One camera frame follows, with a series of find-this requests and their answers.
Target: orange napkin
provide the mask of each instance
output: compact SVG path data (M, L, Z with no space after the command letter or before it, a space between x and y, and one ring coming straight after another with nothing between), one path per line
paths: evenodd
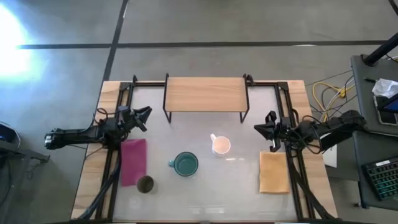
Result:
M284 152L260 152L260 193L289 193L287 162Z

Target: black keyboard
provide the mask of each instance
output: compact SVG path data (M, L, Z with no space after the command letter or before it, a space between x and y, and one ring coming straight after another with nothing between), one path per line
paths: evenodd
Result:
M363 165L379 200L398 197L398 157Z

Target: teal mug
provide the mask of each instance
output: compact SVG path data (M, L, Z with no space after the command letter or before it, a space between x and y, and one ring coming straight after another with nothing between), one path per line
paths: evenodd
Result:
M198 158L191 152L181 152L174 160L169 162L169 166L183 177L189 177L198 170Z

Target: white mug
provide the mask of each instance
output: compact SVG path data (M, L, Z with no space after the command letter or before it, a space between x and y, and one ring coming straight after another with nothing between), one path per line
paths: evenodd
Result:
M214 134L211 134L210 138L213 141L211 150L213 151L214 155L224 156L231 149L231 142L227 137L225 136L216 137Z

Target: concrete floor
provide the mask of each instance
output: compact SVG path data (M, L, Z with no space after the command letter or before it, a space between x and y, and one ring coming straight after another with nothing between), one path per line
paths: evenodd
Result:
M24 181L10 223L69 219L85 152L73 147L48 151L43 137L54 127L88 125L109 55L109 49L15 50L12 46L111 43L121 4L122 0L0 1L0 95L5 96L0 98L0 120L20 132L22 147L51 155L32 180ZM397 32L397 21L386 0L131 0L119 42L384 40ZM163 80L166 73L175 77L250 73L261 80L311 83L349 70L352 55L368 54L376 47L119 49L109 79L131 80L133 74L140 80ZM328 82L342 86L350 76ZM310 86L307 92L315 105ZM353 100L342 111L348 109L358 109L358 102ZM354 208L355 182L330 182L340 218L395 222L392 217L397 212Z

